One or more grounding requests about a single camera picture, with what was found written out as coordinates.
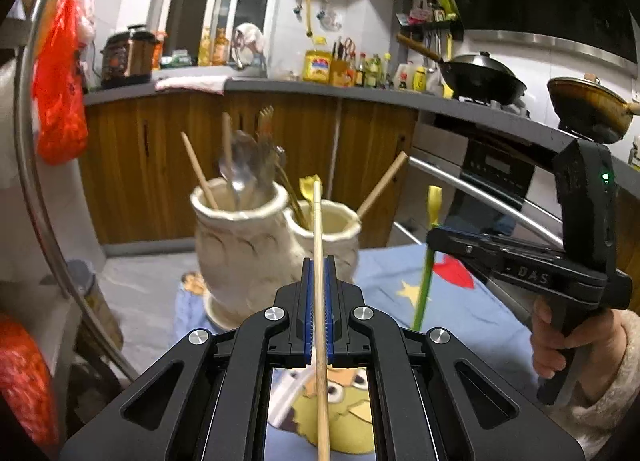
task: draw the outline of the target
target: pressure cooker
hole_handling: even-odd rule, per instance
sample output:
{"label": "pressure cooker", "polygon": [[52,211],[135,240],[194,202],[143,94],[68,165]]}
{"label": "pressure cooker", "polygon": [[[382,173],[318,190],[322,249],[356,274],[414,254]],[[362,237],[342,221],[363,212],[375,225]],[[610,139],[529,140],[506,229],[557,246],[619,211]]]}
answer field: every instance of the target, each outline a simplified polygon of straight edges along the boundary
{"label": "pressure cooker", "polygon": [[102,87],[144,84],[151,80],[156,36],[144,24],[127,27],[107,40],[102,51]]}

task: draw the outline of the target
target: pan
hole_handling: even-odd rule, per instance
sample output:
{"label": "pan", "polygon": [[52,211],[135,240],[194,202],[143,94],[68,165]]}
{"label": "pan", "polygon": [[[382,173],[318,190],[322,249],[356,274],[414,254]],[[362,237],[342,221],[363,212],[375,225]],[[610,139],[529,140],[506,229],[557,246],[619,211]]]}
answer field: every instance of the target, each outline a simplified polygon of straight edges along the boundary
{"label": "pan", "polygon": [[507,66],[491,58],[485,51],[479,55],[459,55],[445,62],[440,55],[410,38],[398,34],[396,40],[434,60],[447,86],[457,96],[486,104],[494,100],[501,105],[510,105],[527,90],[527,86]]}
{"label": "pan", "polygon": [[561,76],[546,84],[560,127],[574,130],[598,143],[620,141],[640,104],[628,104],[615,92],[600,85],[595,75],[583,78]]}

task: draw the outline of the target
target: blue gripper pad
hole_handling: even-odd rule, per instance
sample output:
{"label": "blue gripper pad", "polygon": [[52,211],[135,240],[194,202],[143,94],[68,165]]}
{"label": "blue gripper pad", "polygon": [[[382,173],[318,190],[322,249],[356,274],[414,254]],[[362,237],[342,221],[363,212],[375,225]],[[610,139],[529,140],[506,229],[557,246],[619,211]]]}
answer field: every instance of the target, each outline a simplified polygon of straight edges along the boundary
{"label": "blue gripper pad", "polygon": [[[308,269],[308,277],[306,279],[306,311],[305,311],[305,358],[308,364],[311,363],[311,349],[314,343],[314,261],[311,261],[311,267]],[[327,259],[324,260],[324,331],[326,334],[326,354],[329,364],[333,361],[334,356],[334,320],[331,317],[331,291],[329,282],[329,268]]]}

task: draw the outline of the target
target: human hand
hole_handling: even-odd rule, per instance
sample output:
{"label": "human hand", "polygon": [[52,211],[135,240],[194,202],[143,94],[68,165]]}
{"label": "human hand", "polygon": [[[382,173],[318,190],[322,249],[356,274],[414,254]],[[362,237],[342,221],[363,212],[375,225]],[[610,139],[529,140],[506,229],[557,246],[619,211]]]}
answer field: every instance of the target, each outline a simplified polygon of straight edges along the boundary
{"label": "human hand", "polygon": [[606,309],[580,324],[565,337],[551,327],[551,308],[542,297],[533,306],[531,346],[533,368],[543,378],[553,378],[566,367],[559,349],[573,349],[592,344],[591,354],[578,379],[584,394],[598,401],[616,378],[626,350],[626,333],[620,312]]}

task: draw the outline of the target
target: gray floor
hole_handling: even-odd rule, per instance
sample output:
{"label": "gray floor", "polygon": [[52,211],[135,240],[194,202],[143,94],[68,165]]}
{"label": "gray floor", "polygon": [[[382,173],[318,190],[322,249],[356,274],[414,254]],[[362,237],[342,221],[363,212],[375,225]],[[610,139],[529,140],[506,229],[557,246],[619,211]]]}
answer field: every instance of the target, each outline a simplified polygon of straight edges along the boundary
{"label": "gray floor", "polygon": [[169,348],[180,278],[198,271],[195,253],[107,260],[100,288],[120,321],[125,357],[142,373]]}

